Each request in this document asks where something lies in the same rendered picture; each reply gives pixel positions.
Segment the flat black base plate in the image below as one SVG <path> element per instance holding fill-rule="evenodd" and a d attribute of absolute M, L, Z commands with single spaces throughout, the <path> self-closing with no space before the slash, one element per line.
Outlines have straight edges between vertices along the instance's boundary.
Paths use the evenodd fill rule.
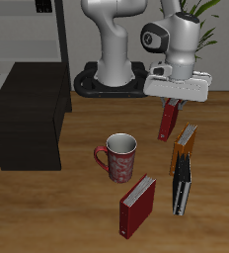
<path fill-rule="evenodd" d="M 78 95 L 86 98 L 143 98 L 147 71 L 139 61 L 131 63 L 135 78 L 124 86 L 109 87 L 94 78 L 97 72 L 97 62 L 88 62 L 84 70 L 74 79 L 74 89 Z"/>

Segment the red patterned mug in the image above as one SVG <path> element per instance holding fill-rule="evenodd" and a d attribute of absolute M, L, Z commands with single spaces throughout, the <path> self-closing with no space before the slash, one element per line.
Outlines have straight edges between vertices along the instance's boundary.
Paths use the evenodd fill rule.
<path fill-rule="evenodd" d="M 97 146 L 94 150 L 96 162 L 109 173 L 110 179 L 116 183 L 126 183 L 130 180 L 133 171 L 136 139 L 127 133 L 112 134 L 105 146 Z M 98 153 L 103 151 L 108 157 L 108 164 L 103 163 Z"/>

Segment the black book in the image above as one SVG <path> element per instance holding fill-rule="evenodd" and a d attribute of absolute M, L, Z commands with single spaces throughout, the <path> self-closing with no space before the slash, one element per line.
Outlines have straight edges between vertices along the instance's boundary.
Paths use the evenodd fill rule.
<path fill-rule="evenodd" d="M 173 214 L 183 215 L 191 188 L 190 156 L 178 154 L 173 178 Z"/>

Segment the red book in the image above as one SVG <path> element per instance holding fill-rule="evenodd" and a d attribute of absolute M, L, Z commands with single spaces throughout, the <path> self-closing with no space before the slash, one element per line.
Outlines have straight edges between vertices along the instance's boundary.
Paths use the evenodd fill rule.
<path fill-rule="evenodd" d="M 119 234 L 126 239 L 153 210 L 156 180 L 144 175 L 119 201 Z"/>
<path fill-rule="evenodd" d="M 178 106 L 180 102 L 181 101 L 179 99 L 168 99 L 166 101 L 159 129 L 159 140 L 167 141 L 172 133 L 172 130 L 176 124 L 179 112 Z"/>

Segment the dark brown desk caddy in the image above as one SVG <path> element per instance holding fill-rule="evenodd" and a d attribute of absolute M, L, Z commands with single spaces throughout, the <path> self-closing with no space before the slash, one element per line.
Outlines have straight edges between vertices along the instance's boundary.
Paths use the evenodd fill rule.
<path fill-rule="evenodd" d="M 0 90 L 0 168 L 59 171 L 58 142 L 71 111 L 65 63 L 16 63 Z"/>

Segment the green pot plant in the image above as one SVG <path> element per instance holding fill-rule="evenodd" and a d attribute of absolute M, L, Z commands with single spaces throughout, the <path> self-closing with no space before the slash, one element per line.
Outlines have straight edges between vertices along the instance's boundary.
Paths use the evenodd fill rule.
<path fill-rule="evenodd" d="M 206 31 L 200 36 L 200 30 L 204 21 L 198 17 L 207 9 L 215 6 L 220 0 L 208 0 L 201 3 L 202 0 L 192 6 L 190 11 L 183 10 L 187 0 L 160 0 L 161 11 L 164 15 L 161 28 L 167 33 L 166 38 L 161 39 L 161 52 L 167 52 L 169 49 L 176 49 L 178 52 L 189 52 L 195 58 L 196 53 L 207 45 L 215 44 L 211 41 L 214 28 Z"/>

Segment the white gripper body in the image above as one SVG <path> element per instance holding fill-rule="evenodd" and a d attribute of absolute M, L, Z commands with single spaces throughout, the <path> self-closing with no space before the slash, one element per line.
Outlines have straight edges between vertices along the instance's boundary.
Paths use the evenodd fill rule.
<path fill-rule="evenodd" d="M 204 102 L 212 76 L 195 71 L 188 80 L 171 80 L 169 77 L 150 74 L 145 81 L 143 93 L 148 96 Z"/>

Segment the orange book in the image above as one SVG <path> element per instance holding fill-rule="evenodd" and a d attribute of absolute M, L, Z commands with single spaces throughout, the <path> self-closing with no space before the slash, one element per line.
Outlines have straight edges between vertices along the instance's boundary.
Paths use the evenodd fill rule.
<path fill-rule="evenodd" d="M 172 162 L 170 166 L 170 173 L 169 173 L 170 176 L 173 176 L 175 173 L 177 157 L 182 154 L 184 156 L 192 154 L 196 130 L 197 130 L 196 125 L 186 124 L 184 129 L 176 138 L 174 142 Z"/>

